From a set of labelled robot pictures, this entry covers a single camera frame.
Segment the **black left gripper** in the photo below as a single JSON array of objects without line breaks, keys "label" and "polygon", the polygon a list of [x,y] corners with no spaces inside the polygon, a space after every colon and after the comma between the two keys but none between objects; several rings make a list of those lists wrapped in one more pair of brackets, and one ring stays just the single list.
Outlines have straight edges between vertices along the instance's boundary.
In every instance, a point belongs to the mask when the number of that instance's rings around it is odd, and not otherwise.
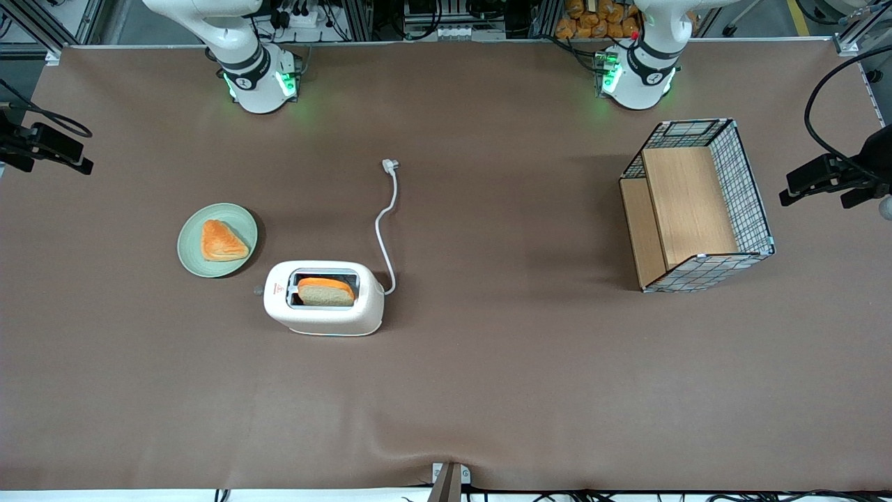
[{"label": "black left gripper", "polygon": [[851,209],[890,194],[891,129],[888,124],[864,141],[864,168],[883,183],[868,183],[868,176],[833,155],[820,155],[786,175],[787,189],[778,194],[783,207],[821,193],[842,191],[841,204]]}]

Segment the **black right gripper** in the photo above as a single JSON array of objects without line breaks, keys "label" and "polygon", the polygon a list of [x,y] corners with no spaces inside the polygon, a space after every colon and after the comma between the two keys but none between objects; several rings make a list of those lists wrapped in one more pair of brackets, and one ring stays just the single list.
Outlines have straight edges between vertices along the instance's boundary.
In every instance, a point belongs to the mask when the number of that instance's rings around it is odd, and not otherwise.
[{"label": "black right gripper", "polygon": [[22,172],[33,171],[36,157],[61,163],[83,175],[92,175],[93,162],[82,143],[47,124],[32,128],[13,123],[1,112],[1,162]]}]

